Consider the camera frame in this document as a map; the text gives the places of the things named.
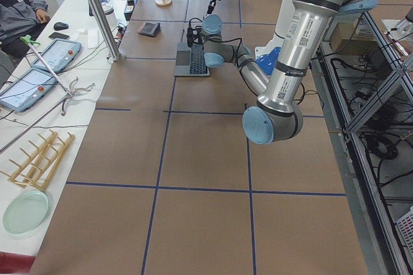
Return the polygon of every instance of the plate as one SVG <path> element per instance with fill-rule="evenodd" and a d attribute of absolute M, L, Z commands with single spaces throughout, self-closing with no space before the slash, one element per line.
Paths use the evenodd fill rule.
<path fill-rule="evenodd" d="M 3 226 L 11 234 L 22 234 L 38 227 L 48 213 L 47 195 L 38 190 L 16 197 L 3 215 Z"/>

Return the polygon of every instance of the red object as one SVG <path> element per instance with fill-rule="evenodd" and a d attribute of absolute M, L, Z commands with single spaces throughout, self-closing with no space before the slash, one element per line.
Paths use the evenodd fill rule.
<path fill-rule="evenodd" d="M 34 260 L 33 256 L 0 251 L 0 274 L 27 274 L 30 272 Z"/>

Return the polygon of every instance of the metal pole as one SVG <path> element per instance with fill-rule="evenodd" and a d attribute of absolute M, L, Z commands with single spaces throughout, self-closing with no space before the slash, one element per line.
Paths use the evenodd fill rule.
<path fill-rule="evenodd" d="M 99 26 L 99 29 L 103 35 L 103 39 L 105 40 L 105 43 L 109 48 L 110 54 L 112 55 L 114 61 L 117 61 L 121 57 L 121 54 L 116 45 L 112 31 L 110 30 L 109 23 L 106 20 L 106 16 L 103 12 L 101 3 L 99 2 L 99 0 L 88 0 L 88 2 L 90 7 L 92 8 L 97 25 Z"/>
<path fill-rule="evenodd" d="M 66 94 L 64 97 L 62 97 L 55 105 L 50 107 L 45 113 L 43 113 L 40 117 L 38 117 L 31 125 L 28 125 L 23 131 L 21 131 L 14 139 L 9 141 L 5 146 L 3 146 L 0 149 L 0 154 L 5 151 L 8 147 L 13 145 L 19 138 L 21 138 L 23 135 L 25 135 L 32 127 L 34 127 L 40 120 L 42 120 L 44 117 L 46 117 L 51 111 L 53 111 L 56 107 L 58 107 L 61 103 L 63 103 L 65 100 L 68 99 L 68 95 Z"/>
<path fill-rule="evenodd" d="M 43 65 L 47 68 L 47 70 L 49 71 L 49 73 L 51 73 L 54 77 L 54 79 L 56 79 L 56 81 L 59 83 L 59 85 L 63 88 L 63 90 L 67 93 L 70 94 L 70 90 L 68 87 L 66 87 L 63 82 L 60 80 L 60 78 L 56 75 L 56 73 L 54 72 L 53 68 L 50 67 L 50 65 L 45 61 L 45 59 L 43 59 L 43 57 L 40 55 L 40 53 L 33 47 L 32 44 L 27 44 L 28 47 L 31 49 L 32 52 L 34 52 L 34 54 L 39 58 L 40 62 L 43 63 Z"/>

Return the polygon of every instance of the barcode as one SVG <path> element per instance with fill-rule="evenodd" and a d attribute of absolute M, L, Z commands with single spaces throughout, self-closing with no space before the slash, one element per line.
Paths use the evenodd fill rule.
<path fill-rule="evenodd" d="M 296 30 L 297 30 L 297 23 L 291 24 L 290 28 L 288 29 L 287 37 L 288 38 L 293 37 Z"/>
<path fill-rule="evenodd" d="M 284 93 L 284 92 L 278 92 L 277 98 L 279 98 L 279 99 L 284 99 L 284 97 L 285 97 L 285 93 Z"/>
<path fill-rule="evenodd" d="M 299 41 L 299 45 L 307 47 L 308 45 L 308 38 L 302 37 Z"/>

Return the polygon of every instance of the small box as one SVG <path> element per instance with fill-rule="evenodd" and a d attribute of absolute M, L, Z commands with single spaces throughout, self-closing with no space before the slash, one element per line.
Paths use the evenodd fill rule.
<path fill-rule="evenodd" d="M 346 56 L 360 56 L 378 48 L 374 38 L 359 37 L 356 34 L 348 41 L 354 31 L 354 25 L 351 23 L 338 23 L 330 36 L 330 44 L 333 52 Z"/>
<path fill-rule="evenodd" d="M 138 29 L 137 33 L 145 36 L 155 37 L 161 30 L 161 23 L 144 22 Z"/>

